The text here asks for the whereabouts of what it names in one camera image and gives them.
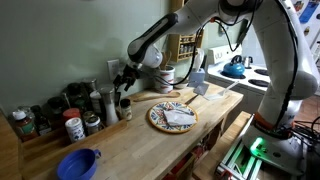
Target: plate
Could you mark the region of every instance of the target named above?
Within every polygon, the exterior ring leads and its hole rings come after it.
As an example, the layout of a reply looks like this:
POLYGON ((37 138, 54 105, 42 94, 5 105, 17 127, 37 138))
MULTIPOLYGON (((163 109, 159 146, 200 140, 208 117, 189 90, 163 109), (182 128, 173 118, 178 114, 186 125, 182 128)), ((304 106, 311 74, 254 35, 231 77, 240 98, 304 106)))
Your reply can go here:
POLYGON ((161 131, 165 131, 168 133, 184 133, 190 131, 197 123, 191 125, 170 126, 165 120, 163 111, 173 110, 176 108, 186 108, 187 112, 189 112, 190 115, 194 115, 196 121, 198 122, 198 115, 195 110, 193 110, 186 104, 172 101, 161 102, 154 105, 148 112, 148 119, 152 125, 160 129, 161 131))

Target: robotic arm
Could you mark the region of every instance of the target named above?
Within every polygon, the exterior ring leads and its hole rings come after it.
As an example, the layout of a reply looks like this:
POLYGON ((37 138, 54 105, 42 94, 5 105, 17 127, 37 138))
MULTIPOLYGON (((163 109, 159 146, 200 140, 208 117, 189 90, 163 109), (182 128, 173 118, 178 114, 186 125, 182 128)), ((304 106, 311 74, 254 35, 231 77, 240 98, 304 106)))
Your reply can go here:
MULTIPOLYGON (((161 52, 153 46, 159 38, 166 34, 192 34, 211 18, 228 25, 249 20, 266 59, 271 83, 254 115, 253 125, 243 137, 245 145, 250 147, 257 137, 266 139, 265 149, 283 152, 286 160, 272 155, 260 158, 291 174, 301 174, 296 165, 301 159, 296 152, 299 150, 292 147, 290 133, 280 129, 292 126, 302 100, 315 93, 319 73, 290 0, 189 0, 183 8, 164 16, 130 43, 128 54, 132 62, 115 79, 116 88, 127 83, 127 90, 133 85, 139 78, 141 64, 151 68, 160 65, 161 52)), ((246 32, 240 36, 240 43, 246 32)))

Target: wall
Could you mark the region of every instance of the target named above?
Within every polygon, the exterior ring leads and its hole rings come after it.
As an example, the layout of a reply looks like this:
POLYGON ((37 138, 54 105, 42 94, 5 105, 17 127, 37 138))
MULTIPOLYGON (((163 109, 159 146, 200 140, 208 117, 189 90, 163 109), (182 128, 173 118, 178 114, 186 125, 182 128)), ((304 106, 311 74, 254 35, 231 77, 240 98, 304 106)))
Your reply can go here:
MULTIPOLYGON (((85 77, 110 83, 107 60, 126 63, 128 44, 168 10, 169 0, 2 0, 0 107, 9 113, 19 105, 43 104, 85 77)), ((223 38, 216 25, 208 25, 203 47, 225 45, 223 38)), ((184 70, 188 62, 175 66, 184 70)), ((139 80, 124 95, 150 85, 139 80)))

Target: electrical outlet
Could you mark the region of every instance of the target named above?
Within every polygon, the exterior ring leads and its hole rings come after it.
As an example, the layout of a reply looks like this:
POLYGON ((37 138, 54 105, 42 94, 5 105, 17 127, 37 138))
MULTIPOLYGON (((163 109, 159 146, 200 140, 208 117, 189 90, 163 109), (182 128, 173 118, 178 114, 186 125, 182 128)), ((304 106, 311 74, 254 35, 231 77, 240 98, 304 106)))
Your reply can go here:
POLYGON ((109 60, 107 63, 109 69, 109 79, 113 81, 119 73, 119 59, 109 60))

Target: napkin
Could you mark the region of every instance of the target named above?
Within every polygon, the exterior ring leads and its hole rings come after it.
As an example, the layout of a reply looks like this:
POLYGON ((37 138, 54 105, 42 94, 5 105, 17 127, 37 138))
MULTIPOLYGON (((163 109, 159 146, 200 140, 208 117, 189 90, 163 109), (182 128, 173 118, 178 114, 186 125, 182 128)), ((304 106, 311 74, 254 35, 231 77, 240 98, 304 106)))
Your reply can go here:
POLYGON ((179 110, 163 111, 167 122, 170 126, 182 126, 195 124, 195 117, 179 110))

